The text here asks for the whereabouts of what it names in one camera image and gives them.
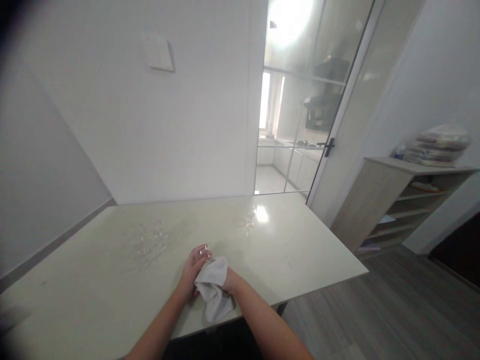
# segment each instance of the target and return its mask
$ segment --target sliding glass door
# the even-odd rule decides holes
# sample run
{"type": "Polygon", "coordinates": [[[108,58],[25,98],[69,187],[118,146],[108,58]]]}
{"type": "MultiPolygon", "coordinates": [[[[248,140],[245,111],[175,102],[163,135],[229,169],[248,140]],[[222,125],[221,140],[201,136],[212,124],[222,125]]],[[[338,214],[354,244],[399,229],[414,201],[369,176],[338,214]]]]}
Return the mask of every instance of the sliding glass door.
{"type": "Polygon", "coordinates": [[[306,201],[373,0],[270,0],[255,194],[306,201]]]}

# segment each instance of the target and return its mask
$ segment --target white table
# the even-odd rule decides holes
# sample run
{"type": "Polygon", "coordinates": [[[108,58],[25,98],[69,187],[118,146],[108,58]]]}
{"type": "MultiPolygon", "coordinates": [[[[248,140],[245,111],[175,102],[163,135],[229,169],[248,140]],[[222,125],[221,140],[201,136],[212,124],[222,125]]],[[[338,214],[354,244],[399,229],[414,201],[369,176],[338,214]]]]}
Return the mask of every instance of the white table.
{"type": "MultiPolygon", "coordinates": [[[[297,194],[109,207],[4,292],[6,309],[29,312],[8,336],[27,359],[122,357],[202,243],[271,305],[368,272],[297,194]],[[257,212],[247,227],[252,202],[257,212]],[[144,267],[130,239],[136,224],[152,220],[164,223],[168,247],[144,267]]],[[[204,311],[200,297],[188,305],[173,337],[212,326],[204,311]]],[[[222,321],[240,315],[236,307],[222,321]]]]}

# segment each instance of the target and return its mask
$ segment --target floor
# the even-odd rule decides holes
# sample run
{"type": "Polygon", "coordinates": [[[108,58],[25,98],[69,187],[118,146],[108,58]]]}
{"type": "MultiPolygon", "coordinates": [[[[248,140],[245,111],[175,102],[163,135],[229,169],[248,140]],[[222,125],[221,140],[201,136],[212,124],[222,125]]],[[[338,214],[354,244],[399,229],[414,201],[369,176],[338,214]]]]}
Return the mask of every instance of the floor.
{"type": "Polygon", "coordinates": [[[363,264],[283,313],[316,359],[480,359],[479,293],[402,248],[363,264]]]}
{"type": "MultiPolygon", "coordinates": [[[[273,166],[257,166],[255,176],[255,192],[258,194],[274,194],[283,193],[285,186],[285,178],[273,166]]],[[[289,182],[286,183],[285,192],[295,192],[295,189],[289,182]]],[[[307,201],[308,191],[298,192],[299,200],[304,203],[307,201]]]]}

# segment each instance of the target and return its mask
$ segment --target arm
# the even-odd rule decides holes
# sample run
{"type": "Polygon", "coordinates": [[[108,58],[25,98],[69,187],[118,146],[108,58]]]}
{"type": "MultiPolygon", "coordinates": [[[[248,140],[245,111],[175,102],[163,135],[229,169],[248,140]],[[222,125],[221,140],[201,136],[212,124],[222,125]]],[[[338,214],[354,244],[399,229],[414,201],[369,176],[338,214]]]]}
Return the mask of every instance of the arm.
{"type": "Polygon", "coordinates": [[[235,297],[264,358],[313,359],[287,323],[230,268],[222,288],[235,297]]]}
{"type": "Polygon", "coordinates": [[[207,259],[204,257],[195,261],[195,250],[203,246],[205,245],[200,245],[191,251],[173,294],[126,356],[125,360],[161,359],[172,337],[180,314],[194,293],[195,278],[202,266],[207,262],[207,259]]]}

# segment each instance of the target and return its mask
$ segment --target dark door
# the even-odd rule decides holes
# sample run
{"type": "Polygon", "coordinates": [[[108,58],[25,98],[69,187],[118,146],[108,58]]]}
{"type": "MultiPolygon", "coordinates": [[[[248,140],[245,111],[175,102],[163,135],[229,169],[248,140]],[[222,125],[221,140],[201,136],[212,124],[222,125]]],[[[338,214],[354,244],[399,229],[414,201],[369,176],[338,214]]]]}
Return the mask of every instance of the dark door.
{"type": "Polygon", "coordinates": [[[480,288],[480,212],[434,248],[430,257],[480,288]]]}

